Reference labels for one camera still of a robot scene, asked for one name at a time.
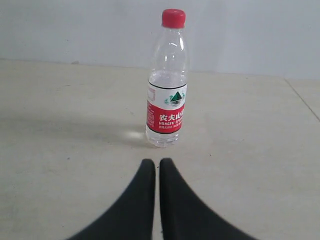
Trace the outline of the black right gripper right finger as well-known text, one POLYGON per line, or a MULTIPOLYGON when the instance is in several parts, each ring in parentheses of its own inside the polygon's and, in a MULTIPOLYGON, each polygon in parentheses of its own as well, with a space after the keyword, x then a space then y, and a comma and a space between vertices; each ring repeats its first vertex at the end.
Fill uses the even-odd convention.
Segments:
POLYGON ((171 158, 159 163, 159 205, 165 240, 253 240, 224 220, 189 187, 171 158))

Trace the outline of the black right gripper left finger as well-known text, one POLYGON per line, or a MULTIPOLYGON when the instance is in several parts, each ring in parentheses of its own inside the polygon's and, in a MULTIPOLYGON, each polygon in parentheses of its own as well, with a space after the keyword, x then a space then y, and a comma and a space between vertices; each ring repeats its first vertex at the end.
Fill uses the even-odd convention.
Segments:
POLYGON ((151 240, 155 187, 155 164, 150 159, 144 159, 134 178, 114 204, 70 239, 151 240))

